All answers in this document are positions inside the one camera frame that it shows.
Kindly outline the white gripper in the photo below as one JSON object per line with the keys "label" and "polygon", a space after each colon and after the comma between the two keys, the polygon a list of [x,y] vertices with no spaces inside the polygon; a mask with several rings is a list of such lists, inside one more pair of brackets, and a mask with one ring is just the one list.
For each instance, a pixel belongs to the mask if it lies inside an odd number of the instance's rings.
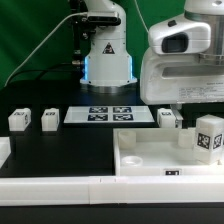
{"label": "white gripper", "polygon": [[[224,102],[224,66],[201,65],[193,55],[157,55],[142,60],[140,97],[147,105]],[[183,117],[171,105],[176,128]]]}

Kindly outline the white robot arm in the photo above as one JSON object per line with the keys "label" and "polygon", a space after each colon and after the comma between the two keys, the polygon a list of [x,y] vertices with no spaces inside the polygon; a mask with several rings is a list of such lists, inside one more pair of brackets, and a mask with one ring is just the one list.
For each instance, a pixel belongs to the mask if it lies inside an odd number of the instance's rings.
{"label": "white robot arm", "polygon": [[186,0],[182,14],[153,25],[139,78],[126,50],[124,10],[111,0],[84,2],[95,33],[83,85],[114,92],[139,83],[149,110],[224,102],[224,0]]}

